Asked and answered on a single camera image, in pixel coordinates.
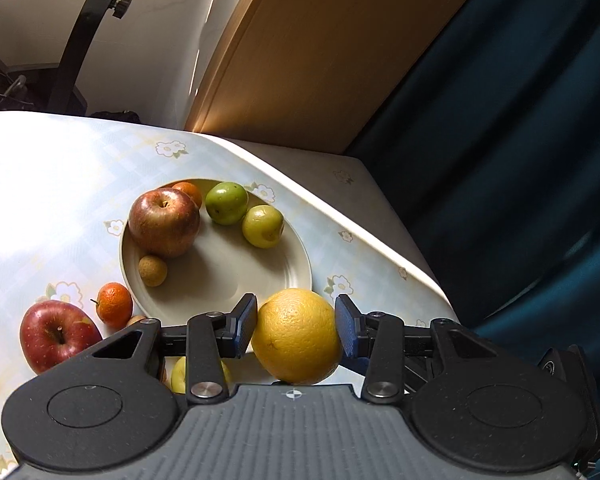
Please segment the cream ceramic plate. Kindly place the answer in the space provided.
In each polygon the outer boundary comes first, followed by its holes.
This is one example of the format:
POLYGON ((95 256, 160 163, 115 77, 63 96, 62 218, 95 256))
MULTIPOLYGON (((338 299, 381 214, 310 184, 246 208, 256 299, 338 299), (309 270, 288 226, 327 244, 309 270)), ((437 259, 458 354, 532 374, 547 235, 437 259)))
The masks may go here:
POLYGON ((260 302, 285 288, 312 287, 309 255, 289 223, 273 248, 252 246, 242 227, 219 226, 200 212, 200 230, 186 254, 166 262, 168 275, 157 287, 148 287, 137 269, 145 251, 124 230, 120 263, 126 288, 144 315, 164 326, 183 325, 196 314, 228 312, 251 292, 260 302))

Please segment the brown longan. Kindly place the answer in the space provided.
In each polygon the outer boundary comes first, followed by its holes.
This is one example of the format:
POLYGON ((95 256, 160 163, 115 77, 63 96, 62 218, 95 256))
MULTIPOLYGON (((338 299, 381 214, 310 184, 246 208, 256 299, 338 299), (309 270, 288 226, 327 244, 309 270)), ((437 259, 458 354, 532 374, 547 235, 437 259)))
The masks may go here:
POLYGON ((158 287, 168 276, 168 265, 159 257, 144 255, 137 265, 140 279, 147 287, 158 287))
POLYGON ((125 326, 131 326, 137 322, 140 322, 144 318, 146 318, 145 315, 134 315, 134 316, 132 316, 132 318, 129 319, 129 321, 126 323, 125 326))

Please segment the floral checkered tablecloth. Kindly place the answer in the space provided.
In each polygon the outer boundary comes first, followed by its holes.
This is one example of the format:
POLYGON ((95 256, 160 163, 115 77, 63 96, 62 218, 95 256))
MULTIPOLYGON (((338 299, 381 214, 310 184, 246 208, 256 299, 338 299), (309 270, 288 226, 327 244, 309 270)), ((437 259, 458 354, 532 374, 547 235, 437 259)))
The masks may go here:
MULTIPOLYGON (((234 181, 300 235, 316 292, 418 326, 453 311, 430 266, 362 162, 156 127, 0 112, 0 418, 32 373, 19 343, 31 304, 94 308, 121 280, 133 200, 171 181, 234 181)), ((0 425, 0 479, 15 467, 0 425)))

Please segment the small yellow orange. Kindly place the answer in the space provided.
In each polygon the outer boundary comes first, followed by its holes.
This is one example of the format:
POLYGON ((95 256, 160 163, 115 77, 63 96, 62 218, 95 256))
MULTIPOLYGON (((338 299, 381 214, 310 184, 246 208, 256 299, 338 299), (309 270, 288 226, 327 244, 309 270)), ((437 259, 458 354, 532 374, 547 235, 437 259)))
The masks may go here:
MULTIPOLYGON (((221 362, 224 378, 227 382, 227 385, 231 385, 233 383, 232 375, 230 374, 230 369, 227 367, 224 361, 221 362)), ((181 356, 174 364, 171 373, 170 379, 170 388, 174 393, 184 394, 185 393, 185 380, 186 374, 186 357, 181 356)))

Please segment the large yellow orange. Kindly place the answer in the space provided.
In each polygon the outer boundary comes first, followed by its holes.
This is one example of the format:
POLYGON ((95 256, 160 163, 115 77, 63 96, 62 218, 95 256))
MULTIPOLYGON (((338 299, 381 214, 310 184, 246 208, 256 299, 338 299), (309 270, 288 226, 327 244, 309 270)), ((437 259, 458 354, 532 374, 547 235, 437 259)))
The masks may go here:
POLYGON ((265 300, 251 345, 264 369, 290 384, 321 382, 342 356, 334 308, 301 288, 286 288, 265 300))

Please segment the black exercise bike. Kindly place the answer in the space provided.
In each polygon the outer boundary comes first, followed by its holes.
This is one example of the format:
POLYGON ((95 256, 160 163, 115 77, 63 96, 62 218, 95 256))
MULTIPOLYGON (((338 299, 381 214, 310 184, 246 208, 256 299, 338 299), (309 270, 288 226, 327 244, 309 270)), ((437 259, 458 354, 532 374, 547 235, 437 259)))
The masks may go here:
POLYGON ((0 0, 0 110, 83 116, 76 88, 104 18, 132 0, 0 0))

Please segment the yellow-green guava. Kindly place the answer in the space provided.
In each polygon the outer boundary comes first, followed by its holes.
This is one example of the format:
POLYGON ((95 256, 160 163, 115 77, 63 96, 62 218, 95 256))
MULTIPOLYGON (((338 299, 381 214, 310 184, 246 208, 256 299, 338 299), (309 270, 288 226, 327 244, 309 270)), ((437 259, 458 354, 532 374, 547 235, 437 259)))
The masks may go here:
POLYGON ((273 248, 282 238, 285 226, 284 216, 270 205, 250 208, 242 220, 242 235, 257 248, 273 248))

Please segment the dark red apple lower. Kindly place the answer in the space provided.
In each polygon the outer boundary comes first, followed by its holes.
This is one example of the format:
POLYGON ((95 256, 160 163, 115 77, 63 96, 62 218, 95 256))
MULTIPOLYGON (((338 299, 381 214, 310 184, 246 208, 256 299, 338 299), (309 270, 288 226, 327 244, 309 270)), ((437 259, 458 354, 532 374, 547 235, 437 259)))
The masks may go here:
POLYGON ((23 315, 19 338, 27 363, 39 375, 98 344, 102 334, 80 308, 65 301, 45 300, 23 315))

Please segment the tangerine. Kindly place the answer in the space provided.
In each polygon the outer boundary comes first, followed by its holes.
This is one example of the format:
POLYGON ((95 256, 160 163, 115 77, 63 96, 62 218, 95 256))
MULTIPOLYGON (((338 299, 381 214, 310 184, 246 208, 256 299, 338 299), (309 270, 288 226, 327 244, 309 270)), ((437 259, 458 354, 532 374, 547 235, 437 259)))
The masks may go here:
POLYGON ((174 183, 174 185, 172 185, 172 188, 174 188, 174 190, 178 190, 186 194, 195 203, 198 209, 202 207, 202 204, 204 203, 204 198, 202 197, 200 189, 197 188, 196 185, 194 185, 192 182, 176 182, 174 183))
POLYGON ((99 319, 113 330, 121 330, 128 324, 133 313, 133 299, 126 287, 117 282, 110 282, 99 289, 95 299, 99 319))

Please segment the dark green round fruit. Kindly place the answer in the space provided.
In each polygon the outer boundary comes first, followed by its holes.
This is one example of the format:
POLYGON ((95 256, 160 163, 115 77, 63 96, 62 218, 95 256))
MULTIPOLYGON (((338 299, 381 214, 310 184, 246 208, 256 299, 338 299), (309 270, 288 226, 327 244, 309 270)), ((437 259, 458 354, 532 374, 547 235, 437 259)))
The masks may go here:
POLYGON ((220 182, 207 193, 204 204, 213 222, 231 226, 246 213, 249 195, 238 183, 220 182))

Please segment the wooden cabinet panel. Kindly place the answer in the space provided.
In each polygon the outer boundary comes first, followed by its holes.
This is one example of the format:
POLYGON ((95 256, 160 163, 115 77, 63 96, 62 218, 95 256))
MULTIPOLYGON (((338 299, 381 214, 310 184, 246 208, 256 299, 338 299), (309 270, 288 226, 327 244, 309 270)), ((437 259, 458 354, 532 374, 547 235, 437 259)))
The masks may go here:
POLYGON ((185 127, 341 152, 466 0, 238 0, 185 127))

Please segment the dark teal curtain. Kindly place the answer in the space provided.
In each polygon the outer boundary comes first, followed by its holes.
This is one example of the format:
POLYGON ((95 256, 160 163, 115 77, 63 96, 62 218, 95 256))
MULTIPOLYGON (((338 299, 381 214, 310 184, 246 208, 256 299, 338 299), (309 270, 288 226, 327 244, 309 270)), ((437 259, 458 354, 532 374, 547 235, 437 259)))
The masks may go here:
POLYGON ((600 0, 469 0, 348 153, 460 322, 600 364, 600 0))

